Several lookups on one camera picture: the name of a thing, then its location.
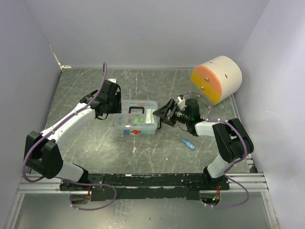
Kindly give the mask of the clear plastic box lid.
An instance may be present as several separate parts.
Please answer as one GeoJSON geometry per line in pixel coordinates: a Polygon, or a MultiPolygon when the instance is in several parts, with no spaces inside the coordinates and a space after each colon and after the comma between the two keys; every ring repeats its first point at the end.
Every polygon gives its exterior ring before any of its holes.
{"type": "MultiPolygon", "coordinates": [[[[158,104],[153,100],[122,100],[122,112],[113,115],[113,123],[119,124],[132,123],[132,118],[139,116],[145,119],[146,109],[152,109],[152,112],[158,109],[158,104]]],[[[154,122],[159,120],[153,115],[154,122]]]]}

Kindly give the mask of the green medicine box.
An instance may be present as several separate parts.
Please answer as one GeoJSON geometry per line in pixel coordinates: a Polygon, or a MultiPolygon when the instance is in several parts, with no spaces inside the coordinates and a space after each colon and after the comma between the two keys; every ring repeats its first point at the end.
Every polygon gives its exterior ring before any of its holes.
{"type": "Polygon", "coordinates": [[[132,118],[132,123],[134,125],[141,125],[145,123],[145,119],[139,116],[135,116],[132,118]]]}

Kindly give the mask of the white tube packet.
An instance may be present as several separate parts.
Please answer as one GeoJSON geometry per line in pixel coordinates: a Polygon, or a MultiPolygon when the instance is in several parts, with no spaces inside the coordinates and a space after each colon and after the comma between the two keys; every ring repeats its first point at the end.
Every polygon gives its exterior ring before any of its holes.
{"type": "Polygon", "coordinates": [[[146,124],[153,124],[154,123],[152,109],[146,109],[145,123],[146,124]]]}

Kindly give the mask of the clear plastic storage box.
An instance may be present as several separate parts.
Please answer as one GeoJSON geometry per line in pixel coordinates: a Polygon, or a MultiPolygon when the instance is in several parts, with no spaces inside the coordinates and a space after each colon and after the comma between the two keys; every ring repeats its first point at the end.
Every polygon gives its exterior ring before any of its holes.
{"type": "Polygon", "coordinates": [[[160,127],[160,121],[157,120],[153,123],[127,123],[119,124],[119,122],[114,123],[114,128],[122,136],[125,135],[155,135],[156,130],[160,127]]]}

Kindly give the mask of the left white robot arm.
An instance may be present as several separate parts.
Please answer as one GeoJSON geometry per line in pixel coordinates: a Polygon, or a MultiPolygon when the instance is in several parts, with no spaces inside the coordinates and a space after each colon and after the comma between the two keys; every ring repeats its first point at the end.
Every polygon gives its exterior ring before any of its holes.
{"type": "Polygon", "coordinates": [[[76,107],[51,127],[26,137],[22,176],[26,168],[39,173],[42,178],[55,177],[68,180],[77,190],[84,190],[89,184],[89,172],[81,166],[64,161],[61,148],[75,133],[102,115],[122,112],[121,88],[117,83],[104,80],[99,89],[84,96],[76,107]]]}

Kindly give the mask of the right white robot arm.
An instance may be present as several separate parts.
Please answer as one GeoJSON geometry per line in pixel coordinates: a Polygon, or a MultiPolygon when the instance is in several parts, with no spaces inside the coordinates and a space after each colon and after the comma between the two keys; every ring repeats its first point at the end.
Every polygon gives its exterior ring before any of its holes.
{"type": "Polygon", "coordinates": [[[215,138],[218,155],[203,170],[202,184],[206,189],[214,189],[226,172],[254,151],[254,144],[238,118],[215,122],[204,120],[195,99],[187,99],[184,108],[180,108],[171,99],[165,106],[154,111],[153,115],[169,126],[185,124],[187,132],[193,136],[215,138]]]}

